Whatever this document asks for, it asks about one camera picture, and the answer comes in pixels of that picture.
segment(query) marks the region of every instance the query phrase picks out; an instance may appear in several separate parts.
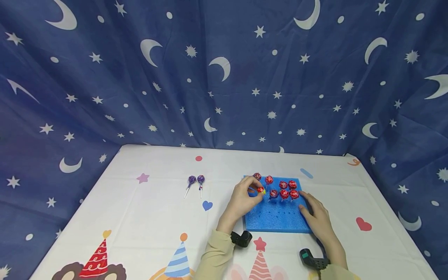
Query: table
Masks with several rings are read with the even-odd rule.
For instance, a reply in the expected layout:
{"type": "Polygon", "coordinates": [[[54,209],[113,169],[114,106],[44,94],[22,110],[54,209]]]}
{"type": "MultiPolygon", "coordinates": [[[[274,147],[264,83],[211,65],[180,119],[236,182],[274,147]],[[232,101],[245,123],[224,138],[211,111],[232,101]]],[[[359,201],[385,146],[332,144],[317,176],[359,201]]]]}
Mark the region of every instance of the table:
{"type": "MultiPolygon", "coordinates": [[[[299,178],[322,201],[361,279],[437,279],[355,157],[139,145],[120,149],[31,279],[190,279],[234,185],[255,172],[299,178]],[[198,184],[184,199],[188,176],[200,174],[202,199],[198,184]],[[90,270],[82,270],[86,264],[90,270]]],[[[234,231],[243,231],[242,221],[234,231]]],[[[252,234],[248,248],[235,250],[225,279],[257,274],[256,259],[273,279],[316,279],[297,256],[309,248],[322,257],[311,235],[252,234]]]]}

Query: blue backdrop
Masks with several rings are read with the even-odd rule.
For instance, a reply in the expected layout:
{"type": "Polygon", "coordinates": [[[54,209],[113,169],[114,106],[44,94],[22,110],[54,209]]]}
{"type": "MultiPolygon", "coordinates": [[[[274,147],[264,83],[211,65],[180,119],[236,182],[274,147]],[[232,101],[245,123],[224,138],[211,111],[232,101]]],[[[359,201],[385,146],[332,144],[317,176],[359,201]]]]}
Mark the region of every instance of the blue backdrop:
{"type": "Polygon", "coordinates": [[[448,278],[448,2],[0,0],[0,279],[120,145],[360,158],[448,278]]]}

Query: blue striped party hat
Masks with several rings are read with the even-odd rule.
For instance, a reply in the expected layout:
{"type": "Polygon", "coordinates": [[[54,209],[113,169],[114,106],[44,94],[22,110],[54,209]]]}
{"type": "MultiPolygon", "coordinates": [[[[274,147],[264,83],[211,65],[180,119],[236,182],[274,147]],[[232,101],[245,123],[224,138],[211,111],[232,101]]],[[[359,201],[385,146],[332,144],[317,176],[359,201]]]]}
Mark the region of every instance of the blue striped party hat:
{"type": "Polygon", "coordinates": [[[171,261],[165,268],[164,274],[168,277],[185,277],[190,275],[187,251],[183,241],[179,248],[174,252],[171,261]]]}

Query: person's left hand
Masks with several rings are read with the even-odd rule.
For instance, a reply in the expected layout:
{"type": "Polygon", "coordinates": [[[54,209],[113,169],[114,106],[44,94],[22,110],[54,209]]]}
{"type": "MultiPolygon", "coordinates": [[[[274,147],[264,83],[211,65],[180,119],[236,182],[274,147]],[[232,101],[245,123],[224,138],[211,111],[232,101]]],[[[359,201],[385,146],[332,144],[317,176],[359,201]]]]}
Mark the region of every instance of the person's left hand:
{"type": "Polygon", "coordinates": [[[217,231],[230,234],[235,223],[263,199],[263,193],[250,197],[249,192],[256,192],[263,185],[253,176],[244,177],[233,189],[232,197],[218,223],[217,231]]]}

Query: beige sleeve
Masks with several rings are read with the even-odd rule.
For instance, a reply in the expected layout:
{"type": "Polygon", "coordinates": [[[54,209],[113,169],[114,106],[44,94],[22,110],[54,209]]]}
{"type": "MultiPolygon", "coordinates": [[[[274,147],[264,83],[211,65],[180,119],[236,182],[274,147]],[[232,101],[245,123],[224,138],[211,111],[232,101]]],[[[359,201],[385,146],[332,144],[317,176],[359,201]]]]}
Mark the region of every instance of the beige sleeve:
{"type": "Polygon", "coordinates": [[[320,280],[354,280],[355,276],[350,271],[335,264],[329,264],[320,271],[320,280]]]}
{"type": "Polygon", "coordinates": [[[222,280],[227,263],[233,256],[234,247],[230,235],[213,230],[194,274],[194,280],[222,280]]]}

